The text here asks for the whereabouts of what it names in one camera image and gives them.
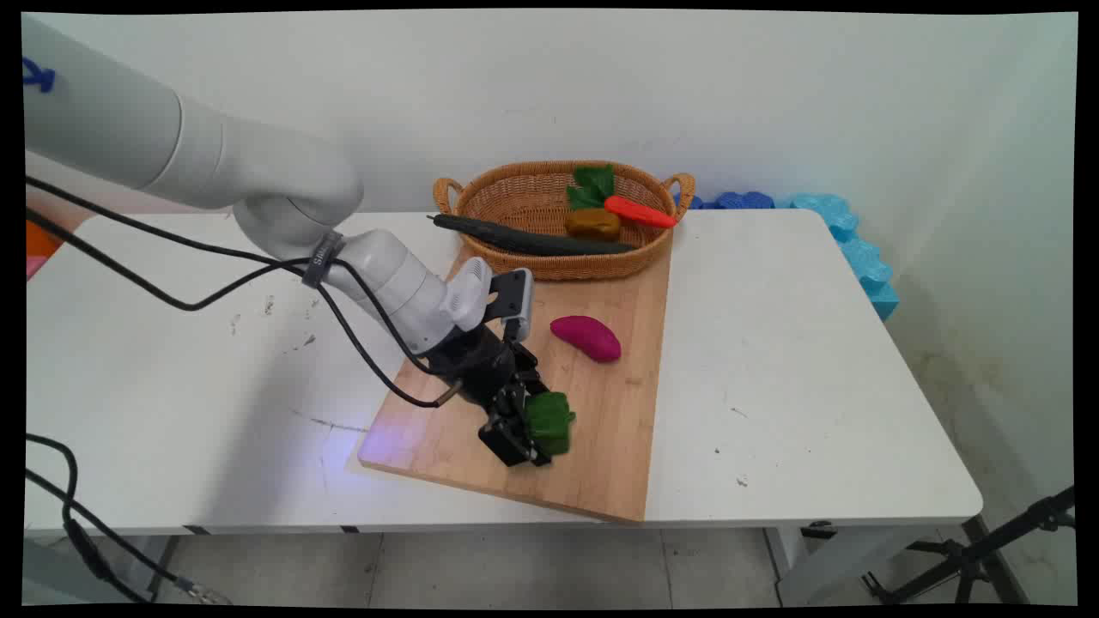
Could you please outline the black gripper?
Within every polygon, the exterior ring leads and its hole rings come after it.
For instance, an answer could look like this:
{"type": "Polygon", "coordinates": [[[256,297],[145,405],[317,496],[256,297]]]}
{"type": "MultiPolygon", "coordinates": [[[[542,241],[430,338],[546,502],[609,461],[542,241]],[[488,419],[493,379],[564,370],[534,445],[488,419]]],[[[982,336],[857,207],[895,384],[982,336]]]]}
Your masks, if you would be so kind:
{"type": "Polygon", "coordinates": [[[486,411],[477,437],[507,467],[531,463],[550,465],[552,455],[532,438],[525,400],[550,391],[539,375],[537,357],[522,345],[519,325],[506,324],[502,336],[486,325],[470,332],[454,331],[425,354],[428,367],[457,395],[486,411]]]}

